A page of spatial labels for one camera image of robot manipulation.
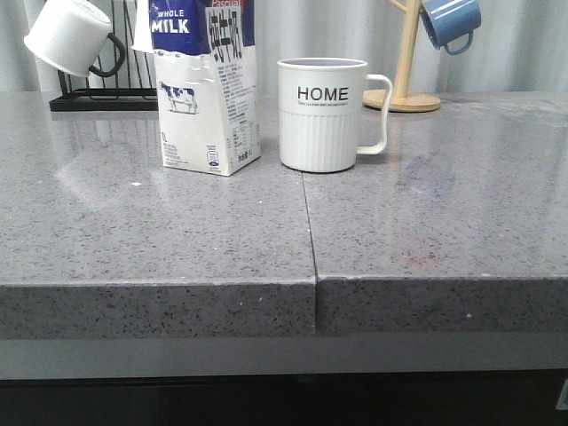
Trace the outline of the wooden mug tree stand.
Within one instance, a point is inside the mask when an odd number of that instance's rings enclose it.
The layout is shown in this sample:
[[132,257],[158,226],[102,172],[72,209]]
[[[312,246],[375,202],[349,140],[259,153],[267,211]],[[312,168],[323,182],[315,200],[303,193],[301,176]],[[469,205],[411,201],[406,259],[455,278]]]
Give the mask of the wooden mug tree stand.
[[390,110],[402,113],[425,113],[440,108],[440,99],[427,93],[410,91],[410,76],[422,1],[390,1],[405,14],[400,40],[397,71],[393,84]]

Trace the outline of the blue enamel mug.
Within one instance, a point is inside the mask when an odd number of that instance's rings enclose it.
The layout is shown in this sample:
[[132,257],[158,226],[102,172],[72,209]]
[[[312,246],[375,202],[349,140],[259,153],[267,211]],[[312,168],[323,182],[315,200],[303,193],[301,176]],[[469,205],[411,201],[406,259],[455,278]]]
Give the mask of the blue enamel mug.
[[[422,3],[421,17],[434,48],[444,48],[452,56],[464,53],[471,46],[474,30],[481,25],[477,0],[425,1]],[[466,43],[452,50],[449,44],[462,36],[467,36]]]

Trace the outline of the white HOME mug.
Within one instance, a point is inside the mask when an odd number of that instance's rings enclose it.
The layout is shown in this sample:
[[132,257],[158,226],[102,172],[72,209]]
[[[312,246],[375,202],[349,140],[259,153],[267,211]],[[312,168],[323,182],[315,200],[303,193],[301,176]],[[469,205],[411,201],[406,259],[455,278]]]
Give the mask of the white HOME mug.
[[[277,62],[279,72],[280,161],[293,170],[330,173],[351,168],[359,155],[376,155],[388,143],[388,111],[393,84],[369,74],[367,63],[346,58],[292,58]],[[365,82],[385,87],[380,136],[359,144]]]

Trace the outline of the Pascual whole milk carton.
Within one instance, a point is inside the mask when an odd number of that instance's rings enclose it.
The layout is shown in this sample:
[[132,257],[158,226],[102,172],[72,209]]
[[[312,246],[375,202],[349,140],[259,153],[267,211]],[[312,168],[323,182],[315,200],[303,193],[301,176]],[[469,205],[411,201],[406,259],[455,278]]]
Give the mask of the Pascual whole milk carton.
[[230,176],[260,154],[255,4],[152,1],[164,166]]

